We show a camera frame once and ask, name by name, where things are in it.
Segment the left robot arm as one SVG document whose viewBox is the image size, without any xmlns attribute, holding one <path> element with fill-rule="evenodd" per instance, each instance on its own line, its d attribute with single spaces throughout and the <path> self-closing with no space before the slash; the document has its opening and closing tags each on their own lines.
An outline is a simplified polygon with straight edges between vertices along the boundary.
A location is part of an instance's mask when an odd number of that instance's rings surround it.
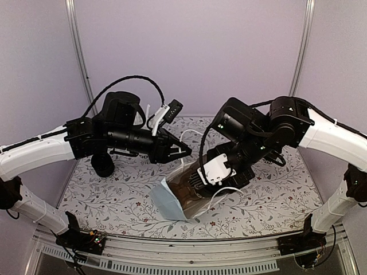
<svg viewBox="0 0 367 275">
<path fill-rule="evenodd" d="M 91 157 L 98 176 L 108 177 L 114 171 L 113 154 L 144 154 L 153 164 L 166 164 L 192 152 L 163 128 L 181 111 L 179 101 L 162 104 L 152 117 L 146 117 L 137 95 L 106 87 L 100 96 L 104 103 L 97 115 L 84 113 L 50 132 L 1 147 L 1 209 L 27 216 L 63 237 L 74 249 L 85 244 L 76 217 L 34 195 L 22 184 L 22 173 L 55 162 Z"/>
</svg>

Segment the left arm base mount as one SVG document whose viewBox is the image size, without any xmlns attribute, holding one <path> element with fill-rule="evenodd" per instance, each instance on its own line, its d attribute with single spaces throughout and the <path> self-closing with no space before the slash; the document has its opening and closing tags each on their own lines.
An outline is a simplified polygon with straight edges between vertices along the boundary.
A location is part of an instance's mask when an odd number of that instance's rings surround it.
<svg viewBox="0 0 367 275">
<path fill-rule="evenodd" d="M 106 235 L 92 230 L 89 233 L 69 229 L 56 235 L 56 244 L 78 252 L 102 255 L 106 244 Z"/>
</svg>

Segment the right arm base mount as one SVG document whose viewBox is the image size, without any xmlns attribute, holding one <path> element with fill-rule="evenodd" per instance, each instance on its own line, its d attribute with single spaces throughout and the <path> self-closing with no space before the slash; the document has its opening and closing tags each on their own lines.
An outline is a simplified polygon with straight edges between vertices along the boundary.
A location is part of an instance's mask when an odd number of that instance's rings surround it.
<svg viewBox="0 0 367 275">
<path fill-rule="evenodd" d="M 277 239 L 282 256 L 315 249 L 326 244 L 326 233 L 299 233 Z"/>
</svg>

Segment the light blue paper bag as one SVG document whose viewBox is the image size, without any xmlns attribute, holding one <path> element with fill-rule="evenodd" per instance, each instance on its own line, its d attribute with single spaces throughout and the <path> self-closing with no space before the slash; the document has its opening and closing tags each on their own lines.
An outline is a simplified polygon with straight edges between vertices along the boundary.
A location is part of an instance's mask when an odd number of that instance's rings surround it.
<svg viewBox="0 0 367 275">
<path fill-rule="evenodd" d="M 204 185 L 197 169 L 199 160 L 180 165 L 155 186 L 149 195 L 160 214 L 169 220 L 195 219 L 224 200 L 228 194 L 239 192 L 235 187 Z"/>
</svg>

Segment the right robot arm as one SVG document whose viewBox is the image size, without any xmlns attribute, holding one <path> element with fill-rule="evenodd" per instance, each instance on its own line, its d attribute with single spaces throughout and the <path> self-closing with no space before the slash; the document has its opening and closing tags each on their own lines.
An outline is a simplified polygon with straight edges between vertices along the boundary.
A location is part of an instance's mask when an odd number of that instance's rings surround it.
<svg viewBox="0 0 367 275">
<path fill-rule="evenodd" d="M 198 182 L 202 187 L 239 188 L 253 177 L 252 166 L 267 159 L 279 166 L 282 148 L 309 148 L 348 163 L 342 183 L 327 202 L 304 223 L 296 238 L 302 250 L 318 242 L 319 234 L 366 201 L 366 135 L 328 117 L 308 101 L 280 96 L 267 101 L 269 111 L 230 98 L 209 125 L 228 139 L 226 144 L 199 158 Z"/>
</svg>

